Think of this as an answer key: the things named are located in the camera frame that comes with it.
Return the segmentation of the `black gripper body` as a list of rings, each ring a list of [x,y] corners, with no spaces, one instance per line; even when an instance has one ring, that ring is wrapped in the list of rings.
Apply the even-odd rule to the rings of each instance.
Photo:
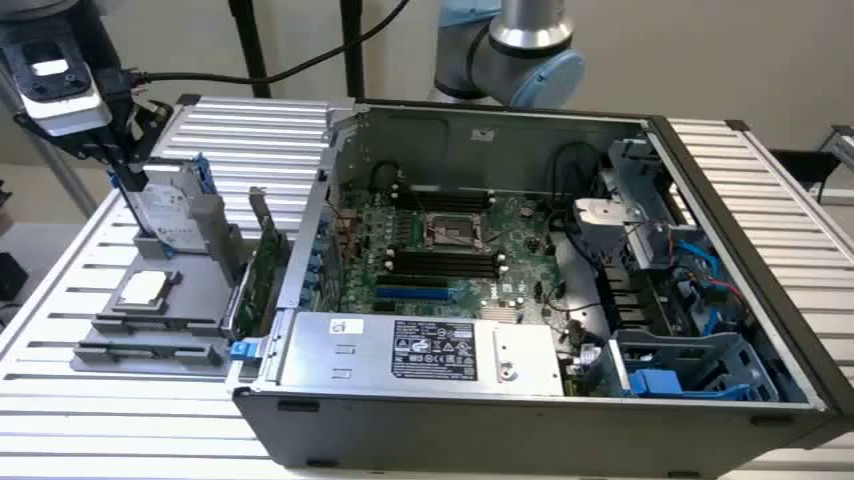
[[[97,12],[68,12],[67,19],[79,51],[93,74],[101,98],[116,126],[130,126],[138,110],[132,98],[132,75],[121,60]]]

